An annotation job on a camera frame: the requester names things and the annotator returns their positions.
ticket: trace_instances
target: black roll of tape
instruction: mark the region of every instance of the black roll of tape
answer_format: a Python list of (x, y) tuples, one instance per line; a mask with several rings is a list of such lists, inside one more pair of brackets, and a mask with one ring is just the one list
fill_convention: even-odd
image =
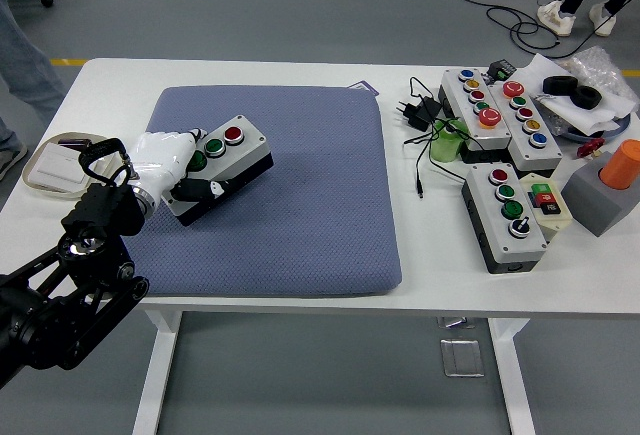
[(571, 95), (571, 101), (576, 107), (592, 110), (598, 106), (602, 95), (595, 88), (585, 87), (584, 85), (576, 88)]
[(578, 88), (578, 79), (570, 75), (547, 77), (542, 82), (542, 91), (547, 95), (569, 96)]

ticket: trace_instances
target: white sneaker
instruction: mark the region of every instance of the white sneaker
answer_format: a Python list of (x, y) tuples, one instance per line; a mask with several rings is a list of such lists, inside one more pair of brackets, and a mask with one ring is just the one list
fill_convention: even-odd
[(596, 30), (596, 35), (599, 37), (608, 37), (611, 35), (611, 30), (613, 30), (613, 26), (616, 24), (616, 17), (615, 15), (611, 18), (605, 17), (602, 14), (603, 10), (604, 3), (594, 5), (591, 7), (591, 10), (589, 10), (589, 19), (593, 22), (593, 28)]
[(555, 2), (539, 7), (538, 20), (559, 37), (568, 37), (571, 35), (571, 29), (573, 28), (573, 22), (575, 22), (576, 17), (560, 18), (560, 5), (562, 5), (562, 1), (556, 0)]
[(0, 151), (0, 180), (2, 180), (9, 169), (22, 160), (26, 154), (27, 146), (23, 143), (20, 144), (20, 148), (17, 150)]

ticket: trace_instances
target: plug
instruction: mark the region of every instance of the plug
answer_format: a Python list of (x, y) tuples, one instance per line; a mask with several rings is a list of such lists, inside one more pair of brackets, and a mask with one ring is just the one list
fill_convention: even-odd
[(400, 105), (403, 109), (398, 108), (398, 110), (407, 118), (409, 125), (422, 132), (429, 130), (429, 125), (435, 121), (442, 108), (442, 105), (433, 98), (423, 98), (418, 106), (402, 102)]

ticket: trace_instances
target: orange cylinder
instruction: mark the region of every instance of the orange cylinder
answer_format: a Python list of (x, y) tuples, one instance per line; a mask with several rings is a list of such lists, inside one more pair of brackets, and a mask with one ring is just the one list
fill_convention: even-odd
[(625, 190), (640, 175), (640, 141), (625, 140), (600, 170), (600, 180), (616, 190)]

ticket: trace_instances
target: blue-gray pad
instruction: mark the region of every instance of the blue-gray pad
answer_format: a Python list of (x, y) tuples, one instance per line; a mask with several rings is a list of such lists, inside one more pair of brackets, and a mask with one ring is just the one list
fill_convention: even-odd
[(401, 281), (380, 112), (366, 90), (173, 87), (148, 130), (246, 116), (274, 166), (188, 227), (164, 204), (126, 239), (154, 295), (329, 296)]

